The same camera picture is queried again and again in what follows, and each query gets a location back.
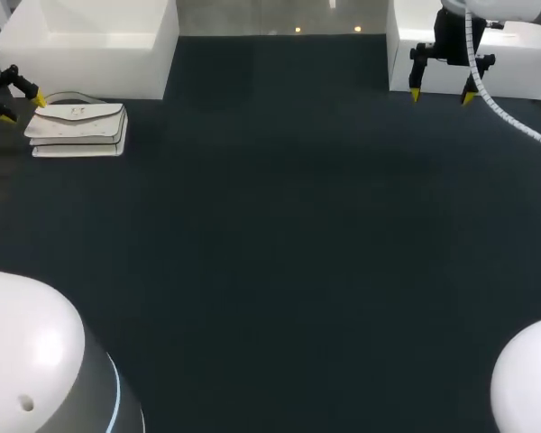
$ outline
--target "small hole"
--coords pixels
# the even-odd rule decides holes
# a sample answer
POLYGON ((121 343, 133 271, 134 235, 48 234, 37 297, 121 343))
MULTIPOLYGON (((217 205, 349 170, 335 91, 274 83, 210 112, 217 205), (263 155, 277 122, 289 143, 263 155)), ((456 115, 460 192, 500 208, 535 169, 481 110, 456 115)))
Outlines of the small hole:
POLYGON ((34 400, 30 396, 26 394, 19 396, 18 402, 23 411, 32 412, 34 410, 34 400))

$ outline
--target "dark tabletop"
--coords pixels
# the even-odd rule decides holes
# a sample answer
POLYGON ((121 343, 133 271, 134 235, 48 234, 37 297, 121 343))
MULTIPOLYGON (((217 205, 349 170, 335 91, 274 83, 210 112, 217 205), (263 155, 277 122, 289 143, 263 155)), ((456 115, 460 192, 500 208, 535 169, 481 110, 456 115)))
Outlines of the dark tabletop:
POLYGON ((25 161, 0 270, 76 305, 149 433, 495 432, 541 319, 541 145, 387 88, 384 37, 183 38, 124 157, 25 161))

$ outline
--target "yellow fingertip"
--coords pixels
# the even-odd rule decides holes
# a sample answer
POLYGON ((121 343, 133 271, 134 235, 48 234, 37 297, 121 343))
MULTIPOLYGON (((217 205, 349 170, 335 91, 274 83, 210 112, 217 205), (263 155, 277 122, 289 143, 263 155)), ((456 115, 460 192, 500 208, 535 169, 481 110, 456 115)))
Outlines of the yellow fingertip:
POLYGON ((36 97, 32 100, 32 102, 40 108, 44 108, 46 106, 46 99, 44 99, 44 95, 40 90, 38 90, 38 93, 36 94, 36 97))
POLYGON ((2 122, 6 122, 7 124, 16 124, 16 121, 14 119, 11 119, 7 115, 0 115, 0 120, 2 122))
POLYGON ((413 101, 417 102, 418 97, 421 95, 420 88, 411 88, 411 95, 413 96, 413 101))
POLYGON ((477 92, 467 92, 465 94, 465 98, 463 100, 463 106, 468 105, 471 103, 472 99, 477 95, 477 92))

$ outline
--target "white purse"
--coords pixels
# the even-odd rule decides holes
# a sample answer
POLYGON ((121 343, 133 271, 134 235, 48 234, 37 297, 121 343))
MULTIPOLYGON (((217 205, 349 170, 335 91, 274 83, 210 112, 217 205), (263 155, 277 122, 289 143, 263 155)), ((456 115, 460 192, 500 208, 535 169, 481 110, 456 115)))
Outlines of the white purse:
POLYGON ((79 99, 93 104, 38 108, 26 128, 35 157, 119 156, 124 152, 128 115, 123 104, 105 104, 74 92, 56 94, 48 103, 79 99))

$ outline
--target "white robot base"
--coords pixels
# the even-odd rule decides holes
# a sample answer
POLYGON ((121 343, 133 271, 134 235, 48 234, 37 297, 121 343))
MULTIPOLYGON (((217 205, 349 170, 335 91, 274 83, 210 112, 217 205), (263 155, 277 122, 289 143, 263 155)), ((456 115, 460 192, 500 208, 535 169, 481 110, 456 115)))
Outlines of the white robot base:
POLYGON ((0 272, 0 432, 143 433, 114 361, 53 288, 0 272))
POLYGON ((541 321, 515 336, 491 381, 491 406, 501 433, 541 433, 541 321))

